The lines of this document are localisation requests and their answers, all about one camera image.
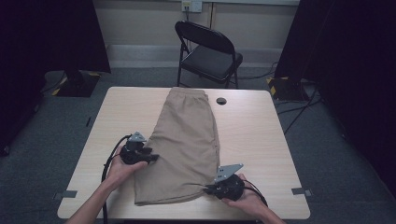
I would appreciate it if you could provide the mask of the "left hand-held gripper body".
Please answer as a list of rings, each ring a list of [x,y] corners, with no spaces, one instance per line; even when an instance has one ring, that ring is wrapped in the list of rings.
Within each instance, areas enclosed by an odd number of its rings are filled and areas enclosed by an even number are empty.
[[[136,164],[144,160],[143,146],[146,138],[140,133],[133,133],[120,151],[120,157],[126,164]]]

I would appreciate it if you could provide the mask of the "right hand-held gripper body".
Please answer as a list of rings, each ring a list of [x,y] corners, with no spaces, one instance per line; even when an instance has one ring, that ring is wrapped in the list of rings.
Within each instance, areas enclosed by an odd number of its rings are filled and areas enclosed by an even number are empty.
[[[218,168],[215,176],[214,195],[219,199],[237,201],[243,194],[244,182],[236,174],[243,167],[242,163],[224,165]]]

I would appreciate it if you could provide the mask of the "beige shorts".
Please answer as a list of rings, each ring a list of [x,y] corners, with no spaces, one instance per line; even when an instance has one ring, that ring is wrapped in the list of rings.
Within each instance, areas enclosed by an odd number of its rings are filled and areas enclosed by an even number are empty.
[[[201,196],[219,166],[219,134],[206,93],[171,89],[147,146],[159,158],[134,173],[136,204],[181,203]]]

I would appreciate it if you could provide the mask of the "white wall power outlet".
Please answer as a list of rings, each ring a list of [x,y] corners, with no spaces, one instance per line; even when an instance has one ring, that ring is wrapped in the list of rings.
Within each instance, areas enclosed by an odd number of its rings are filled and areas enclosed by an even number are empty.
[[[203,2],[199,0],[182,0],[181,10],[183,12],[201,13]]]

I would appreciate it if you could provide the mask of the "black folding chair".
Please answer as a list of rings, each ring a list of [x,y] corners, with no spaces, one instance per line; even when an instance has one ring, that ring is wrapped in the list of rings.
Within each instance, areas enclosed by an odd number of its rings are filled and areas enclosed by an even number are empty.
[[[177,21],[175,30],[180,44],[177,86],[181,82],[181,70],[187,70],[228,88],[231,83],[238,89],[237,70],[243,55],[235,51],[231,40],[219,31],[191,21]]]

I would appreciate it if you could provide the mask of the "grey tape strip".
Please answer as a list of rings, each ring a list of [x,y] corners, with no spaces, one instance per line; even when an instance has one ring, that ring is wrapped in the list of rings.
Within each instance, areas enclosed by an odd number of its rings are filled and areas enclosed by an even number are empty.
[[[75,198],[77,195],[77,190],[64,190],[62,192],[57,192],[53,195],[53,200],[61,200],[63,198]]]
[[[304,188],[294,188],[291,189],[293,195],[300,195],[303,194],[304,196],[312,196],[312,191],[310,189],[304,189]]]

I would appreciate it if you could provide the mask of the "black stand base striped tape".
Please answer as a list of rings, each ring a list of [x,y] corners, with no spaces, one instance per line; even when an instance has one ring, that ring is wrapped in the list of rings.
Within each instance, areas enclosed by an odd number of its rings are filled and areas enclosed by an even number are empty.
[[[307,101],[309,99],[300,82],[288,77],[269,77],[266,79],[271,95],[280,101]]]

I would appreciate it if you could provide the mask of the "black curtain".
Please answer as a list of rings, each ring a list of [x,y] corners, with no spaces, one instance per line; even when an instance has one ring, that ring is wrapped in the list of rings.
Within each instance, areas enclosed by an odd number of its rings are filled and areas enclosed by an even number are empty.
[[[93,0],[0,0],[0,157],[61,70],[110,71]]]
[[[276,76],[318,83],[396,197],[396,0],[300,0]]]

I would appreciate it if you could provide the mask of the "person's right hand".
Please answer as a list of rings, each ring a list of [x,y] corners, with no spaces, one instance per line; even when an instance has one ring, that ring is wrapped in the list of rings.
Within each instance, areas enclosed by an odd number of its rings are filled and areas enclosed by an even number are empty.
[[[242,196],[237,200],[233,201],[227,198],[222,201],[230,207],[238,208],[246,214],[261,219],[264,216],[267,206],[262,202],[261,197],[252,191],[252,186],[247,182],[243,174],[238,175],[245,183],[245,189]]]

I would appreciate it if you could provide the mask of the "person's left hand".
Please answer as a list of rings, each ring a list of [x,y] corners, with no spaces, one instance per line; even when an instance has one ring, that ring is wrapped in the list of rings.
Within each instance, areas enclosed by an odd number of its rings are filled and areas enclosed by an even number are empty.
[[[121,147],[118,147],[105,180],[111,190],[117,189],[134,172],[148,166],[146,161],[140,161],[136,164],[125,164],[120,157],[120,151]]]

